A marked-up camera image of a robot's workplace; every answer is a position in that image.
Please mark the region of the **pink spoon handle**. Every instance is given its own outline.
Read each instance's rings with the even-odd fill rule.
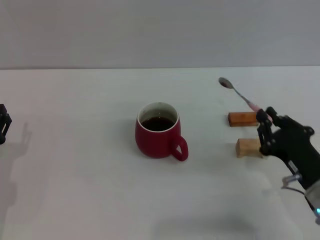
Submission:
[[[248,102],[248,106],[256,113],[261,109],[261,107],[259,107],[258,105],[253,104],[252,102]],[[269,115],[268,115],[268,118],[269,118],[269,120],[271,122],[273,122],[272,118]]]

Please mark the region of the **mug rim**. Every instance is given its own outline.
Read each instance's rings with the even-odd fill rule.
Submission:
[[[151,104],[166,104],[166,105],[169,105],[170,107],[172,107],[172,108],[174,109],[177,117],[176,117],[176,121],[175,121],[175,123],[173,124],[172,127],[168,128],[168,129],[166,129],[166,130],[163,130],[163,131],[152,131],[152,130],[149,130],[149,129],[145,128],[144,126],[142,126],[142,124],[141,124],[141,122],[140,122],[140,119],[139,119],[140,114],[141,114],[141,112],[142,112],[146,107],[148,107],[148,106],[151,105]],[[178,111],[175,109],[175,107],[172,106],[171,104],[166,103],[166,102],[163,102],[163,101],[155,101],[155,102],[148,103],[147,105],[144,105],[144,106],[139,110],[139,112],[138,112],[138,114],[137,114],[137,116],[136,116],[136,120],[137,120],[137,122],[139,123],[140,127],[142,127],[144,130],[146,130],[146,131],[148,131],[148,132],[151,132],[151,133],[164,133],[164,132],[167,132],[167,131],[173,129],[173,128],[177,125],[177,123],[178,123],[178,121],[179,121],[179,118],[180,118],[179,113],[178,113]]]

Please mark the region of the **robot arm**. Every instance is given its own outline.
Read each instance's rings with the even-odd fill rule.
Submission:
[[[268,107],[266,111],[260,109],[256,113],[256,119],[260,123],[257,129],[261,143],[260,152],[284,162],[292,173],[292,176],[284,178],[284,184],[299,181],[305,189],[305,199],[320,219],[320,154],[310,143],[310,137],[315,131],[288,116],[277,116],[272,107]],[[272,124],[280,129],[272,132]]]

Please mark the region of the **mug handle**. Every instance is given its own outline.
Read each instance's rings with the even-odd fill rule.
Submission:
[[[175,147],[177,145],[180,146],[181,152],[179,152],[177,147]],[[189,156],[188,145],[182,136],[177,136],[172,139],[171,154],[180,162],[187,160]]]

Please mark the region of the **gray wall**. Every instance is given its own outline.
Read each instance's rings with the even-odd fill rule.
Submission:
[[[320,65],[319,0],[0,0],[0,69]]]

